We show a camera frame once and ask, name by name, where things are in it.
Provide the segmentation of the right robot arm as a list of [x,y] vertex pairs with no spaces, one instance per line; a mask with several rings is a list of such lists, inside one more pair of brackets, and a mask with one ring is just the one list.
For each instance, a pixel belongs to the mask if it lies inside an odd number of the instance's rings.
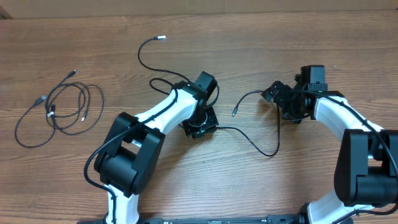
[[397,211],[397,131],[360,115],[338,91],[328,90],[323,65],[307,65],[294,87],[275,81],[262,97],[282,110],[284,120],[324,124],[341,143],[334,187],[305,204],[297,215],[269,215],[268,223],[352,223],[362,213]]

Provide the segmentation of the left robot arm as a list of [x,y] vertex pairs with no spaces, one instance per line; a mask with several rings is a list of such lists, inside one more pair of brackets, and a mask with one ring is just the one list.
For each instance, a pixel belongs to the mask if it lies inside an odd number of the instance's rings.
[[139,195],[154,173],[166,135],[177,126],[193,138],[214,132],[218,120],[207,101],[218,89],[215,77],[202,72],[193,83],[172,85],[168,97],[152,109],[115,118],[103,145],[88,159],[99,173],[97,186],[108,193],[102,223],[139,221]]

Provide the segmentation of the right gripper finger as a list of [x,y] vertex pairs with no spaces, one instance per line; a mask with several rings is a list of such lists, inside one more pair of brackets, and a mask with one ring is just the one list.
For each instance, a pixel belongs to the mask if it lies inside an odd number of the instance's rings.
[[268,102],[271,102],[274,97],[278,94],[279,90],[284,87],[284,84],[280,81],[275,81],[269,88],[261,93],[261,96]]
[[282,114],[282,119],[286,121],[291,121],[294,124],[300,124],[303,120],[303,118],[294,118],[292,115],[288,114],[288,112]]

